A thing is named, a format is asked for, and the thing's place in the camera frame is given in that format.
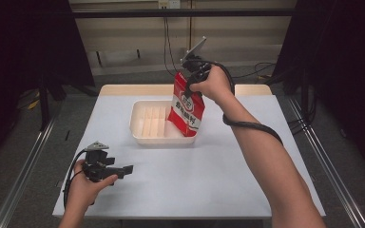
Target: power outlet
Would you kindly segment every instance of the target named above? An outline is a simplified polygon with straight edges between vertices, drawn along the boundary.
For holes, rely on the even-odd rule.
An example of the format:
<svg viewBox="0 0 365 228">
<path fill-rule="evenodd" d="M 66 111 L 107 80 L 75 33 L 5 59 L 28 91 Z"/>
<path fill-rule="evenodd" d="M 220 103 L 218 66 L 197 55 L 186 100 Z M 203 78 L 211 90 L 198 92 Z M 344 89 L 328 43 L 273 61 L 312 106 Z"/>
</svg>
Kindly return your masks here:
<svg viewBox="0 0 365 228">
<path fill-rule="evenodd" d="M 168 0 L 159 0 L 159 9 L 169 9 L 169 1 Z"/>
<path fill-rule="evenodd" d="M 170 0 L 168 5 L 170 9 L 179 9 L 181 7 L 180 0 Z"/>
</svg>

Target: table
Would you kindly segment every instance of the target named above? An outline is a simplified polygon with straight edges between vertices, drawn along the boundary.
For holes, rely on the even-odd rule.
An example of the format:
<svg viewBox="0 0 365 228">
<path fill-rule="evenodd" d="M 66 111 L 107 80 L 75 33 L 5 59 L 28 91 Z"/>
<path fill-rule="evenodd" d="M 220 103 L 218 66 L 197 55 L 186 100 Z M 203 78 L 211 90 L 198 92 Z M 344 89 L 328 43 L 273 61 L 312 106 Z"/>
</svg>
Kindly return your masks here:
<svg viewBox="0 0 365 228">
<path fill-rule="evenodd" d="M 267 85 L 237 85 L 237 97 L 262 123 L 275 129 L 320 214 L 325 212 L 298 152 L 279 103 Z M 105 85 L 77 151 L 95 141 L 108 144 L 114 166 L 134 172 L 107 187 L 86 212 L 101 219 L 268 219 L 266 197 L 247 167 L 221 110 L 204 98 L 206 109 L 194 143 L 139 145 L 129 131 L 132 106 L 140 100 L 171 100 L 173 85 Z M 64 213 L 62 190 L 53 216 Z"/>
</svg>

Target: red snack bag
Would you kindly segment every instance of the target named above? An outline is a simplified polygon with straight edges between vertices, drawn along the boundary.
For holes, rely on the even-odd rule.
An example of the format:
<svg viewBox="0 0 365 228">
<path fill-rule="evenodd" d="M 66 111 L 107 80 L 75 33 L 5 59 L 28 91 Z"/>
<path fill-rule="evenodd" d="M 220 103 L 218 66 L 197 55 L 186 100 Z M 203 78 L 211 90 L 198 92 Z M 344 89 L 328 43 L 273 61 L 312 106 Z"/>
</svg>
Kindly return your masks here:
<svg viewBox="0 0 365 228">
<path fill-rule="evenodd" d="M 185 85 L 185 78 L 180 72 L 177 72 L 174 79 L 171 111 L 167 120 L 176 125 L 185 137 L 193 137 L 200 128 L 205 104 L 198 93 L 192 93 L 191 97 L 187 99 L 183 95 Z"/>
</svg>

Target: person's left hand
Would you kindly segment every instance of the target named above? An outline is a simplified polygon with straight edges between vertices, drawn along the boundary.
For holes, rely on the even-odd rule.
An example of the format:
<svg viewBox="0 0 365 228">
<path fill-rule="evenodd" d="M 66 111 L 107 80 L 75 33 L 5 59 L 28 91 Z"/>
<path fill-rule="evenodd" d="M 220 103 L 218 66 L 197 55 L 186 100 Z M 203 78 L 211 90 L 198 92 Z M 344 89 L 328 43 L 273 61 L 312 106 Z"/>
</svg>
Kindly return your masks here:
<svg viewBox="0 0 365 228">
<path fill-rule="evenodd" d="M 88 206 L 96 200 L 99 192 L 118 179 L 117 175 L 112 175 L 99 182 L 92 182 L 82 171 L 82 164 L 84 162 L 85 160 L 78 160 L 75 163 L 74 173 L 80 173 L 73 178 L 72 184 L 70 185 L 67 208 L 73 207 L 86 211 Z"/>
</svg>

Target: white plastic bin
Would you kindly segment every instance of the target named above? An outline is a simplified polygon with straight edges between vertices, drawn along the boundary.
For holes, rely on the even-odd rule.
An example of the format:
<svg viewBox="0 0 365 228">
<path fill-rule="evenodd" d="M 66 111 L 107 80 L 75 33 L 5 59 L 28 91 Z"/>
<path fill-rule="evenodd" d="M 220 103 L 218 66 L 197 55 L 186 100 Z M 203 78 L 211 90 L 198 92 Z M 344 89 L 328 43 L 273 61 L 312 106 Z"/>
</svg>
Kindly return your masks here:
<svg viewBox="0 0 365 228">
<path fill-rule="evenodd" d="M 139 144 L 193 143 L 194 137 L 185 137 L 167 120 L 171 101 L 138 101 L 132 107 L 129 128 Z"/>
</svg>

